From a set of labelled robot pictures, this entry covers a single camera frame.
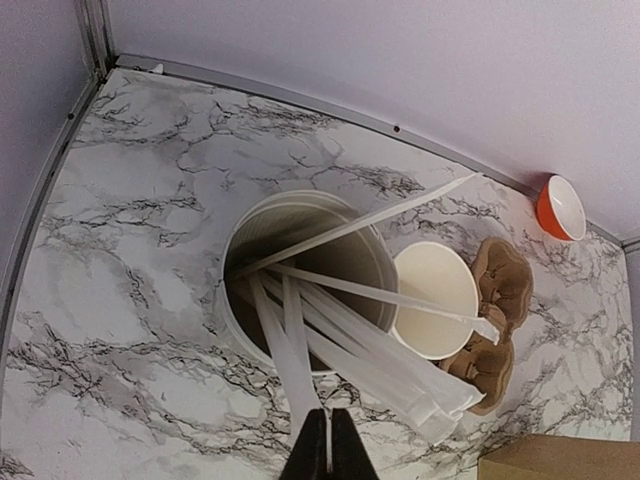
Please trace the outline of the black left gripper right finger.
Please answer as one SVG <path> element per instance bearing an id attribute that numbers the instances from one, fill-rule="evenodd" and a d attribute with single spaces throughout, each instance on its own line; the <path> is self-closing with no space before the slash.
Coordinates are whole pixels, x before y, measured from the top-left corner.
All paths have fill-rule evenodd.
<path id="1" fill-rule="evenodd" d="M 378 480 L 369 455 L 346 409 L 334 409 L 331 418 L 332 479 Z"/>

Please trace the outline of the brown paper takeout bag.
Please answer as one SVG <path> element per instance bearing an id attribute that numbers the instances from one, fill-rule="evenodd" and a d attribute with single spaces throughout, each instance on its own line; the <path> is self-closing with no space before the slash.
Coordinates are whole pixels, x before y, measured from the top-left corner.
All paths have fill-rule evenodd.
<path id="1" fill-rule="evenodd" d="M 532 434 L 478 461 L 479 479 L 637 479 L 639 444 Z"/>

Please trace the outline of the white paper cups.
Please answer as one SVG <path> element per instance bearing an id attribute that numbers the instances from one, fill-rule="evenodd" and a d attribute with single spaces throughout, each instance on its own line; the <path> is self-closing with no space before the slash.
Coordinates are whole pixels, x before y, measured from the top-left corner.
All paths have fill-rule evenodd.
<path id="1" fill-rule="evenodd" d="M 413 243 L 396 255 L 394 263 L 401 294 L 459 314 L 478 313 L 479 296 L 470 268 L 451 248 L 431 241 Z M 472 333 L 456 320 L 405 307 L 398 309 L 391 329 L 401 344 L 434 361 L 459 352 Z"/>

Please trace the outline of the brown cardboard cup carrier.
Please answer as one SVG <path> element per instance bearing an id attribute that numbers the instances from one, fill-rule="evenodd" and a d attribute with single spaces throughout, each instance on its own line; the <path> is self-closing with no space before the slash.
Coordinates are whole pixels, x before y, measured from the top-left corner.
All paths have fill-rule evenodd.
<path id="1" fill-rule="evenodd" d="M 527 319 L 534 280 L 525 256 L 497 237 L 483 240 L 471 272 L 479 294 L 479 315 L 497 328 L 499 341 L 494 344 L 473 333 L 439 367 L 484 394 L 469 411 L 485 416 L 499 406 L 507 390 L 515 360 L 512 336 Z"/>

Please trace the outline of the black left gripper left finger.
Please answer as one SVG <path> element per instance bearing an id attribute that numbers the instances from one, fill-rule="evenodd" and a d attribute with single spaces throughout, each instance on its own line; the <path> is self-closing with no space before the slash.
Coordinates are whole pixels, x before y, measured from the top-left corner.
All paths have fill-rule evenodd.
<path id="1" fill-rule="evenodd" d="M 326 414 L 314 409 L 308 413 L 286 462 L 286 480 L 328 478 Z"/>

